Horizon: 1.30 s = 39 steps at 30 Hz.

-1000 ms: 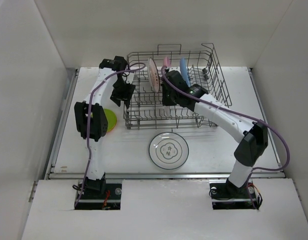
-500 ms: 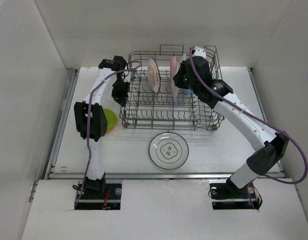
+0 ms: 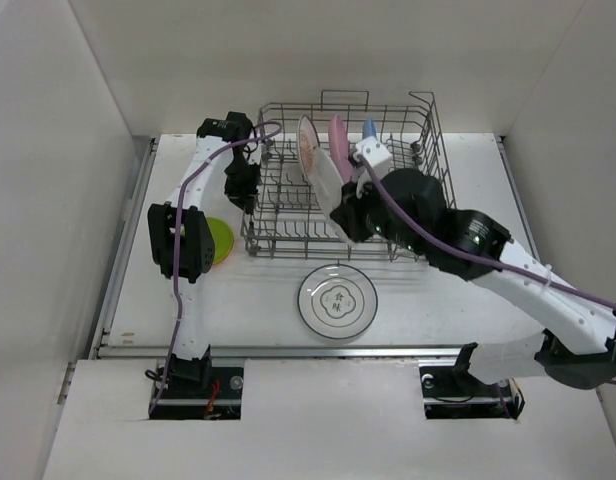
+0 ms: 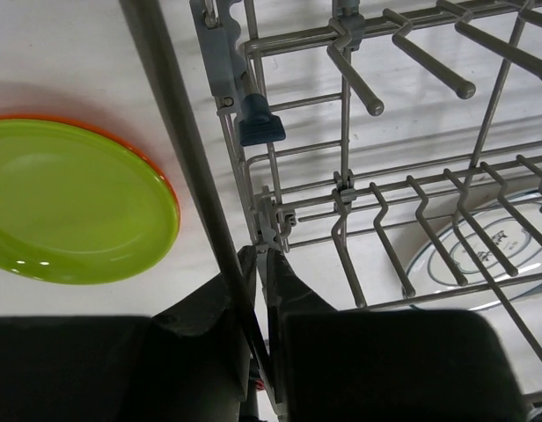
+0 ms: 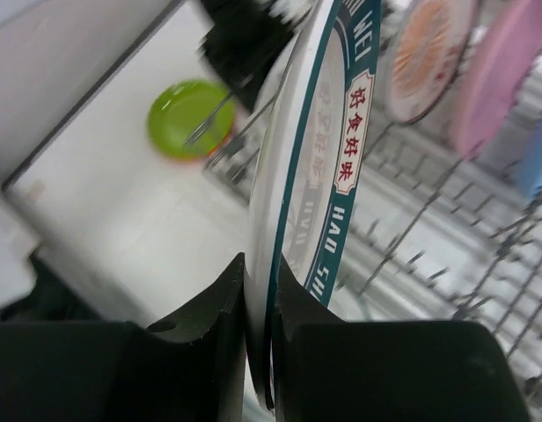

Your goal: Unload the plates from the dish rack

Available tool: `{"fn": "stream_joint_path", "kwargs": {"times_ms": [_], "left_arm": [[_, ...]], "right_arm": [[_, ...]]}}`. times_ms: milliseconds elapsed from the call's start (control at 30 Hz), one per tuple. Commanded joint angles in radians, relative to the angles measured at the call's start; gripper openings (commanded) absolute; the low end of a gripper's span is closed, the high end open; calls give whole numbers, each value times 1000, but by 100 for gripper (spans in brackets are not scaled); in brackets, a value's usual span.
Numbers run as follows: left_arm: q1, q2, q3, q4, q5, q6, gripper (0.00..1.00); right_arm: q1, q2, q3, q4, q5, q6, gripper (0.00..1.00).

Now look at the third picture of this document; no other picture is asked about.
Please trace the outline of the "white plate green lettered rim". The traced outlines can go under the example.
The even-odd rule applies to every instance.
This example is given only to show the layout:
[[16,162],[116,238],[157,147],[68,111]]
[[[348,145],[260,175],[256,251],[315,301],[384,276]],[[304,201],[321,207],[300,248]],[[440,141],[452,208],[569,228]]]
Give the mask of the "white plate green lettered rim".
[[349,246],[353,246],[353,241],[348,237],[344,229],[330,216],[341,204],[343,180],[332,159],[322,148],[315,147],[313,153],[314,166],[309,176],[309,181],[319,208],[338,239]]

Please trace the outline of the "grey wire dish rack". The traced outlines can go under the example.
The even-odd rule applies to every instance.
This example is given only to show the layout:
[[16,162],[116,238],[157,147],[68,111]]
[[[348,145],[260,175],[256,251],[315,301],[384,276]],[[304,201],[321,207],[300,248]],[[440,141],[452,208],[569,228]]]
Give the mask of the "grey wire dish rack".
[[365,120],[372,119],[393,156],[393,168],[416,168],[437,178],[447,204],[456,204],[433,93],[413,92],[400,104],[373,103],[362,90],[324,90],[313,102],[270,102],[260,108],[258,120],[278,122],[282,131],[259,149],[258,198],[253,214],[243,216],[240,230],[246,252],[259,258],[334,261],[410,257],[379,236],[355,247],[337,239],[298,160],[296,134],[302,116],[312,120],[323,147],[333,116],[343,120],[351,144],[361,140]]

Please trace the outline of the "white plate blue line pattern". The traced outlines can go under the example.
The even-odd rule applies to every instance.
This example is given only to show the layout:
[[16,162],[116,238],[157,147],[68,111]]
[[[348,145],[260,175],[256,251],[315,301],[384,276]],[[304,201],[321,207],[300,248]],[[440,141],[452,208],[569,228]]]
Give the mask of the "white plate blue line pattern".
[[328,340],[362,335],[378,310],[378,293],[368,276],[349,265],[328,264],[300,284],[297,307],[304,324]]

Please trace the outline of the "orange plastic plate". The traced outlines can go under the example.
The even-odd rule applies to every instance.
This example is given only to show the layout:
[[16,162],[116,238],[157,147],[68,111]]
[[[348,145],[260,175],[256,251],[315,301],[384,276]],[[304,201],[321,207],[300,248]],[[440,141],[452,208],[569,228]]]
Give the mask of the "orange plastic plate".
[[228,259],[231,255],[231,250],[216,250],[212,262],[212,267],[220,265],[226,259]]

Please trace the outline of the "blue plastic plate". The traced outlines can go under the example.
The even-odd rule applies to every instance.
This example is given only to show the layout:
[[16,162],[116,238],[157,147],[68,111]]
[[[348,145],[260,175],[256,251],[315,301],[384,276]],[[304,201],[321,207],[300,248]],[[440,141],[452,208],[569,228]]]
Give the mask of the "blue plastic plate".
[[362,127],[362,138],[378,138],[376,126],[372,118],[367,118]]

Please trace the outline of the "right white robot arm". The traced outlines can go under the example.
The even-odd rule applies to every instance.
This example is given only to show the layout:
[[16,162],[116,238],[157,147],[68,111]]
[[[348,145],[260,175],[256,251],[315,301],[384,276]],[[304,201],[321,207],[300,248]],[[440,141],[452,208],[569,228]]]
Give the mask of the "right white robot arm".
[[437,178],[406,168],[358,186],[334,172],[315,195],[342,240],[380,235],[542,325],[522,339],[464,345],[451,369],[458,391],[472,394],[516,376],[548,376],[579,390],[616,379],[616,304],[567,285],[488,215],[449,207]]

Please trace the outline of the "lime green plastic plate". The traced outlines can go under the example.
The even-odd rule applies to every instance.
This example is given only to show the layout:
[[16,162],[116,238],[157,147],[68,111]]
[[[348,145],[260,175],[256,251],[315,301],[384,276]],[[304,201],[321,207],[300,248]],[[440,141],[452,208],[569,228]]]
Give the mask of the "lime green plastic plate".
[[230,255],[235,238],[232,229],[225,221],[208,217],[207,223],[214,242],[213,264],[217,265]]

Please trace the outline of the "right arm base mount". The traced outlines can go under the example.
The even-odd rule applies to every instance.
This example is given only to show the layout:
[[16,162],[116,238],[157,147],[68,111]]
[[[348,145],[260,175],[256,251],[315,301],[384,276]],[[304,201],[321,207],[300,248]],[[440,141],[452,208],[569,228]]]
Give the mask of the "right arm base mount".
[[419,368],[427,420],[518,420],[526,401],[514,380],[487,385],[449,365]]

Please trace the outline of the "white plate red pattern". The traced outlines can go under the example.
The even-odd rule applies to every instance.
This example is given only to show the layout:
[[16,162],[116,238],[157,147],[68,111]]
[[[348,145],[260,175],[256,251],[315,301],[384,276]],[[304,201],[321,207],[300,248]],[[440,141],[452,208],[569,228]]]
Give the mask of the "white plate red pattern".
[[307,115],[302,115],[297,128],[297,155],[303,175],[309,183],[315,173],[316,149],[319,146],[318,134],[312,120]]

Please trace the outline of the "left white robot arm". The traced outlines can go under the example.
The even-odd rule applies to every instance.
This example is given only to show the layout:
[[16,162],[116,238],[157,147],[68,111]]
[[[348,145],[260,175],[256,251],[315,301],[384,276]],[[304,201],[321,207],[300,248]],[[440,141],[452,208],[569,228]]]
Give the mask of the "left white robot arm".
[[241,212],[254,212],[260,166],[250,159],[257,145],[269,136],[241,112],[223,119],[207,118],[197,129],[189,167],[171,196],[153,203],[147,212],[150,249],[160,273],[172,282],[176,320],[165,364],[152,373],[157,393],[180,387],[189,396],[211,387],[209,347],[196,340],[193,288],[210,271],[217,253],[209,210],[221,199]]

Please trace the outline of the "pink plastic plate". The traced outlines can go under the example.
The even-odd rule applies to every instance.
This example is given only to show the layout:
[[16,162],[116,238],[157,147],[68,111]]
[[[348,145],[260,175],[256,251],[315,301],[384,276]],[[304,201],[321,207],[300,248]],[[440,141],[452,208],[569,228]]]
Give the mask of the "pink plastic plate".
[[345,183],[352,178],[354,168],[348,160],[349,141],[346,126],[339,115],[331,118],[328,131],[329,151],[332,161]]

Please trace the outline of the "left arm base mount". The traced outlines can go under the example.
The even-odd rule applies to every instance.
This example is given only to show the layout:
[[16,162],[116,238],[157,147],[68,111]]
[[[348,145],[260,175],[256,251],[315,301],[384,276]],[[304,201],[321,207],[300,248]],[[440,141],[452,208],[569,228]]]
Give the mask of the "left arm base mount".
[[150,420],[240,420],[245,369],[243,365],[214,363],[207,350],[193,360],[169,357],[166,384],[165,365],[147,369],[152,383],[148,406]]

